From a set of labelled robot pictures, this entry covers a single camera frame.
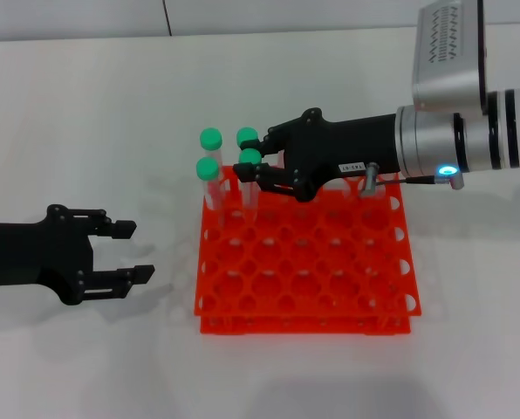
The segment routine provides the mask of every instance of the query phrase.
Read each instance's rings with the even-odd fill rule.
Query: test tube cap
[[[246,148],[239,155],[239,163],[260,164],[262,162],[262,155],[254,148]]]
[[[202,157],[196,163],[196,173],[205,182],[214,181],[219,177],[219,164],[213,157]]]
[[[217,128],[206,128],[200,134],[200,145],[204,150],[216,151],[222,143],[222,133]]]
[[[244,127],[236,132],[236,145],[241,147],[243,141],[257,140],[258,132],[251,127]]]

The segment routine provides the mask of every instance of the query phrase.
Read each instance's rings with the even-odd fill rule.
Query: white tabletop
[[[520,25],[488,28],[520,87]],[[198,135],[409,104],[414,30],[0,44],[0,221],[47,205],[133,219],[96,267],[154,263],[125,300],[0,288],[0,417],[520,417],[520,170],[404,189],[423,316],[408,336],[201,336]],[[174,291],[169,293],[169,284]]]

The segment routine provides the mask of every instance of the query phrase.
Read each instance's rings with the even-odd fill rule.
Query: test tube rack
[[[201,333],[410,333],[421,315],[400,186],[311,203],[260,192],[244,209],[223,167],[223,210],[203,204],[195,295]]]

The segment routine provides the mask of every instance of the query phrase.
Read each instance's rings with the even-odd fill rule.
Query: clear test tube
[[[285,162],[284,162],[284,151],[283,150],[280,150],[278,153],[277,153],[277,166],[279,168],[284,168],[285,167]]]
[[[196,173],[204,185],[206,206],[219,211],[223,206],[222,184],[219,182],[219,164],[213,157],[202,157],[196,163]]]
[[[246,148],[239,155],[239,163],[260,164],[262,155],[254,148]],[[256,182],[241,183],[241,195],[243,197],[243,207],[248,210],[255,210],[258,207],[258,194],[260,188]]]
[[[217,161],[220,174],[223,167],[222,144],[222,133],[217,128],[206,128],[200,134],[200,145],[206,152],[206,157],[212,157]]]

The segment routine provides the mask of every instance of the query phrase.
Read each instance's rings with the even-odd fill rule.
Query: led light
[[[442,176],[451,176],[458,173],[458,169],[454,166],[442,166],[438,169],[438,174]]]

